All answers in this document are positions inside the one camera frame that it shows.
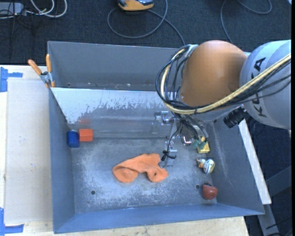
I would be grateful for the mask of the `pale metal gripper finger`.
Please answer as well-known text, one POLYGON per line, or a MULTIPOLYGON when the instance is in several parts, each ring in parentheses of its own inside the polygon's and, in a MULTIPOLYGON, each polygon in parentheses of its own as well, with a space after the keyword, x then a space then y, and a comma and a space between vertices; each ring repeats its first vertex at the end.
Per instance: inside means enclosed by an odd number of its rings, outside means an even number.
POLYGON ((161 156, 161 168, 172 167, 177 156, 177 149, 174 142, 165 142, 164 150, 161 156))
POLYGON ((172 128, 172 114, 169 111, 154 113, 154 120, 151 122, 152 134, 167 134, 172 128))

